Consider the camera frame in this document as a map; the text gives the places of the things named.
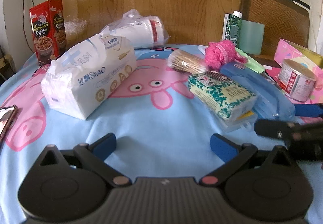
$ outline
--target bed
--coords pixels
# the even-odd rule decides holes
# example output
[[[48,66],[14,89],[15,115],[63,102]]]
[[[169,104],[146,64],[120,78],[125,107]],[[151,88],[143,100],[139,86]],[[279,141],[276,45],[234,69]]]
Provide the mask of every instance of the bed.
[[[50,143],[70,149],[113,132],[117,149],[105,162],[132,181],[138,176],[193,176],[198,180],[222,165],[209,145],[211,135],[221,133],[214,115],[189,92],[186,75],[168,75],[173,71],[166,67],[166,58],[177,48],[201,54],[193,45],[136,50],[137,75],[127,78],[86,121],[48,107],[40,88],[48,65],[39,67],[32,55],[0,87],[2,106],[19,107],[0,149],[0,223],[24,221],[17,191],[35,159]],[[246,128],[225,136],[237,144],[249,142],[262,150],[283,144]],[[314,190],[306,219],[312,224],[323,223],[321,163],[299,165]]]

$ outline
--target can lid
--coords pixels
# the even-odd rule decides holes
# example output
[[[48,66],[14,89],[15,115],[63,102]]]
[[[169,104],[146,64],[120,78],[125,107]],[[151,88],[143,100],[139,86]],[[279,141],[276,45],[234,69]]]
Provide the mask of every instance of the can lid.
[[[241,12],[234,11],[234,12],[233,12],[233,15],[234,15],[234,16],[237,16],[237,17],[239,17],[239,18],[242,18],[242,13],[241,13]]]
[[[306,68],[302,64],[295,62],[291,59],[284,59],[283,64],[288,65],[290,68],[292,68],[294,71],[296,71],[299,75],[305,76],[311,80],[316,81],[316,75],[310,69]]]

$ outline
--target green plastic cup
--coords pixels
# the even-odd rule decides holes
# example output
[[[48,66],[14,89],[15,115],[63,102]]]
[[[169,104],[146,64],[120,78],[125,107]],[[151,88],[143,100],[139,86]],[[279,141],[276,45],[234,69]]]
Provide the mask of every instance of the green plastic cup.
[[[248,54],[259,55],[261,53],[263,38],[263,24],[242,20],[239,44],[240,50]]]

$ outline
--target pink pig print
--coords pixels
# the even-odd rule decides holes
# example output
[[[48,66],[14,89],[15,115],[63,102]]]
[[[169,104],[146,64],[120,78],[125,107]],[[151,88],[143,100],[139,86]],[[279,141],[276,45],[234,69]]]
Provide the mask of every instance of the pink pig print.
[[[149,95],[154,107],[165,110],[173,104],[172,96],[166,91],[173,88],[181,95],[193,99],[194,95],[183,84],[188,75],[167,67],[166,59],[137,60],[137,69],[110,97],[134,97]]]
[[[40,100],[44,97],[40,87],[49,65],[39,68],[31,78],[18,86],[4,101],[2,107],[16,105],[18,112],[5,136],[6,144],[14,151],[37,140],[46,127],[46,112]]]

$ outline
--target blue gripper pad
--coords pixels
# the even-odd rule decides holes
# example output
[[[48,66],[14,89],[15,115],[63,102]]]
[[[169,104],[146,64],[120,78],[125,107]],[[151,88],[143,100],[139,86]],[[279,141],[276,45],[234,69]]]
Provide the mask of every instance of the blue gripper pad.
[[[113,133],[109,133],[91,144],[89,149],[92,150],[93,155],[104,161],[116,150],[116,147],[116,136]]]
[[[224,163],[238,155],[241,150],[241,146],[238,146],[219,134],[213,134],[211,136],[210,147]]]
[[[322,104],[294,104],[296,116],[321,117],[323,115]]]

